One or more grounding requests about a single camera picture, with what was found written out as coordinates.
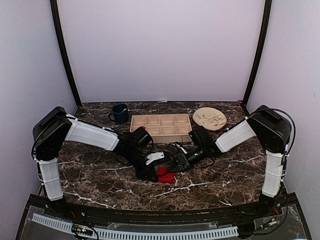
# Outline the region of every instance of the black pole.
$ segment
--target black pole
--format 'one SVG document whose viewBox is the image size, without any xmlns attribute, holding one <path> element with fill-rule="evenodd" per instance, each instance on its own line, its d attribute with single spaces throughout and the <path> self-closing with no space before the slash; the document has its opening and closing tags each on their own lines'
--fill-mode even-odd
<svg viewBox="0 0 320 240">
<path fill-rule="evenodd" d="M 243 108 L 247 107 L 247 104 L 248 104 L 248 101 L 249 101 L 249 98 L 250 98 L 250 95 L 251 95 L 251 92 L 252 92 L 252 89 L 254 87 L 254 83 L 256 80 L 262 52 L 264 50 L 266 35 L 267 35 L 267 29 L 268 29 L 270 12 L 271 12 L 271 4 L 272 4 L 272 0 L 265 0 L 258 45 L 256 47 L 256 52 L 255 52 L 255 56 L 254 56 L 254 61 L 253 61 L 249 81 L 246 86 L 243 100 L 240 103 Z"/>
<path fill-rule="evenodd" d="M 77 90 L 74 76 L 71 71 L 71 66 L 70 66 L 70 62 L 69 62 L 69 58 L 68 58 L 68 54 L 67 54 L 65 40 L 64 40 L 64 36 L 62 33 L 62 28 L 61 28 L 57 0 L 50 0 L 50 4 L 51 4 L 51 12 L 52 12 L 52 18 L 53 18 L 53 23 L 54 23 L 56 39 L 58 40 L 60 54 L 62 57 L 65 73 L 66 73 L 66 76 L 69 81 L 69 85 L 70 85 L 70 88 L 71 88 L 71 91 L 73 94 L 73 98 L 75 100 L 77 107 L 79 108 L 82 103 L 81 103 L 81 99 L 80 99 L 80 96 L 79 96 L 79 93 Z"/>
</svg>

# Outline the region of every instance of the black and white robotic arm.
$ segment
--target black and white robotic arm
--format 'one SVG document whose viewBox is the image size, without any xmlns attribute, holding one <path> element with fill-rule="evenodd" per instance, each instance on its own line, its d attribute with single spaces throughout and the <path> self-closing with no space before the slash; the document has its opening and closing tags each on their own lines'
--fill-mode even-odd
<svg viewBox="0 0 320 240">
<path fill-rule="evenodd" d="M 177 148 L 174 162 L 168 172 L 184 172 L 205 158 L 218 158 L 235 146 L 257 136 L 266 153 L 265 178 L 262 198 L 266 205 L 272 203 L 280 189 L 280 181 L 286 168 L 286 157 L 292 126 L 288 120 L 262 105 L 249 117 L 227 129 L 216 140 L 199 127 L 189 133 L 197 149 L 187 152 Z M 62 107 L 56 107 L 33 129 L 32 157 L 38 163 L 40 180 L 50 201 L 63 198 L 58 169 L 58 154 L 64 141 L 74 141 L 112 151 L 126 158 L 135 168 L 139 179 L 158 182 L 154 164 L 142 149 L 152 140 L 140 127 L 134 132 L 118 132 L 100 127 L 69 115 Z"/>
</svg>

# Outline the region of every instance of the plate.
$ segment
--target plate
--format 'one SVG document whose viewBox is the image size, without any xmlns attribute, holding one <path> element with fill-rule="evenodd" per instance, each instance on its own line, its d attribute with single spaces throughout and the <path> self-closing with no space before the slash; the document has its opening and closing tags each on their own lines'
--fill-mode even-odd
<svg viewBox="0 0 320 240">
<path fill-rule="evenodd" d="M 202 107 L 195 111 L 192 116 L 194 122 L 210 131 L 217 131 L 227 123 L 226 116 L 212 107 Z"/>
</svg>

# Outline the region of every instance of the dark blue mug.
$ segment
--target dark blue mug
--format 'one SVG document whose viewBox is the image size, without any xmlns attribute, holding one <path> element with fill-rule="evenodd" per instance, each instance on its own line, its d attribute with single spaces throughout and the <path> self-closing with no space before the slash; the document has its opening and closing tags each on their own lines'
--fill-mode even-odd
<svg viewBox="0 0 320 240">
<path fill-rule="evenodd" d="M 117 124 L 125 124 L 129 120 L 128 106 L 124 103 L 119 103 L 112 108 L 109 113 L 109 119 Z"/>
</svg>

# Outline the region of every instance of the folded red cloth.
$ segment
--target folded red cloth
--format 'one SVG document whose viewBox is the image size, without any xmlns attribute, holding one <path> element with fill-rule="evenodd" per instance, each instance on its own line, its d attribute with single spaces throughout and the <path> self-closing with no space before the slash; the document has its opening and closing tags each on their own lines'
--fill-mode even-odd
<svg viewBox="0 0 320 240">
<path fill-rule="evenodd" d="M 163 175 L 167 172 L 167 168 L 165 166 L 159 167 L 159 169 L 156 171 L 157 175 Z M 167 173 L 166 175 L 159 176 L 159 183 L 165 183 L 165 184 L 173 184 L 175 181 L 175 175 L 176 173 Z"/>
</svg>

